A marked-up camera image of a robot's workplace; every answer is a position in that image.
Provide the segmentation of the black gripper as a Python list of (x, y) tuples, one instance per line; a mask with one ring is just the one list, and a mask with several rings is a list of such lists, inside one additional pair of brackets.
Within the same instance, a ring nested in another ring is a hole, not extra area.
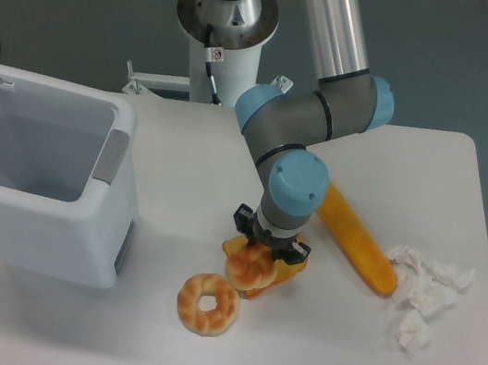
[(248, 240), (249, 246), (261, 243), (271, 248), (274, 260), (296, 265), (306, 262), (309, 258), (311, 247), (297, 241), (302, 225), (291, 229), (280, 228), (270, 223), (263, 213), (254, 213), (244, 203), (233, 213), (233, 220), (237, 231)]

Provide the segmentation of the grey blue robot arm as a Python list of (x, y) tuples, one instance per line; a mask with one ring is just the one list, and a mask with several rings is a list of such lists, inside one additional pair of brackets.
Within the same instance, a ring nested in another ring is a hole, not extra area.
[(263, 185), (257, 209), (234, 213), (237, 231), (293, 265), (309, 256), (298, 235), (329, 181), (309, 147), (384, 126), (395, 102), (369, 69), (358, 0), (305, 4), (318, 88), (290, 97), (284, 78), (257, 81), (262, 48), (278, 26), (276, 0), (177, 1), (189, 38), (189, 98), (233, 108)]

